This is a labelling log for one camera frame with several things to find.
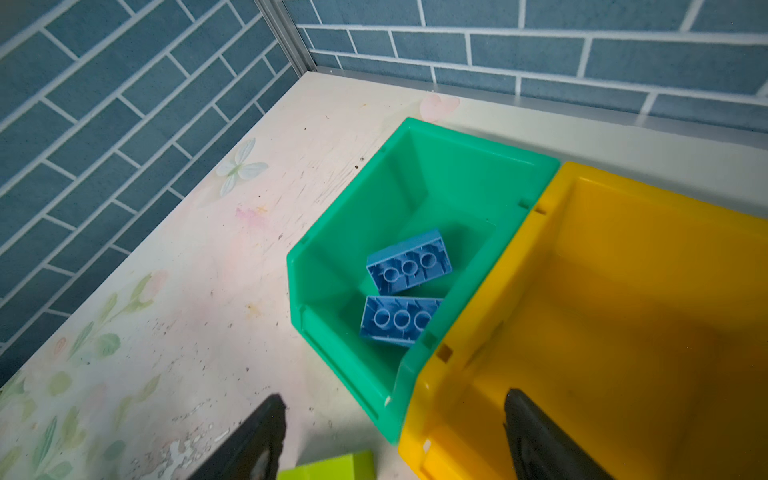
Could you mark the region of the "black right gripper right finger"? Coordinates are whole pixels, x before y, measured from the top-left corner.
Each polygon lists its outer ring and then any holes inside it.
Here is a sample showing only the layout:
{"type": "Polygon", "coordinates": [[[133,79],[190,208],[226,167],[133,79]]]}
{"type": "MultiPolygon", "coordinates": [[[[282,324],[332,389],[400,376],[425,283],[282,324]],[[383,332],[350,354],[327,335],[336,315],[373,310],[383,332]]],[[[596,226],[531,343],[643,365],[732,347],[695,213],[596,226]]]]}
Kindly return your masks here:
{"type": "Polygon", "coordinates": [[[612,479],[522,390],[507,393],[504,412],[518,479],[612,479]]]}

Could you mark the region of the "blue lego brick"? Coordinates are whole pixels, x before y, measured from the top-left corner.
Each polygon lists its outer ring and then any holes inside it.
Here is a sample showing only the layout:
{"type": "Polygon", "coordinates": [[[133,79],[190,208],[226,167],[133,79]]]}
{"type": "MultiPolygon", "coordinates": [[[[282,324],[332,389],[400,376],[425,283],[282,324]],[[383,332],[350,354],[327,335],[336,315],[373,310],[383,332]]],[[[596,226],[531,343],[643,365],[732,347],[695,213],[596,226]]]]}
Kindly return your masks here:
{"type": "Polygon", "coordinates": [[[440,231],[433,229],[369,255],[366,270],[380,295],[393,296],[453,268],[440,231]]]}
{"type": "Polygon", "coordinates": [[[359,334],[369,340],[413,346],[442,302],[438,298],[368,296],[359,334]]]}

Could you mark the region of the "lime lego brick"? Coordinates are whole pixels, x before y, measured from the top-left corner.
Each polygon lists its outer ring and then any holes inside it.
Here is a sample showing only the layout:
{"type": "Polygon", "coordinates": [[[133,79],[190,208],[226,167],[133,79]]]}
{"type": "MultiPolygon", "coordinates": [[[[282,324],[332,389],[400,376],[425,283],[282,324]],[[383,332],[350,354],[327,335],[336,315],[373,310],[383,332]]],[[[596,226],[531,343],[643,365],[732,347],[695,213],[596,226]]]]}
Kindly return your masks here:
{"type": "Polygon", "coordinates": [[[370,450],[280,471],[278,480],[376,480],[374,455],[370,450]]]}

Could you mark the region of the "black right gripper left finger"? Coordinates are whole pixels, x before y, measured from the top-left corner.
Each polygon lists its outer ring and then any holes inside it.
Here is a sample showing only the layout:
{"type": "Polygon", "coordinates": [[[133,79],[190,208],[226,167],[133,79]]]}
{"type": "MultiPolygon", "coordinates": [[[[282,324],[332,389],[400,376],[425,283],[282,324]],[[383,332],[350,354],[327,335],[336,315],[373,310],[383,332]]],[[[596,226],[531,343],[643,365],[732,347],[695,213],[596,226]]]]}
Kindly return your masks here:
{"type": "Polygon", "coordinates": [[[286,405],[271,394],[190,476],[275,480],[286,435],[286,405]]]}

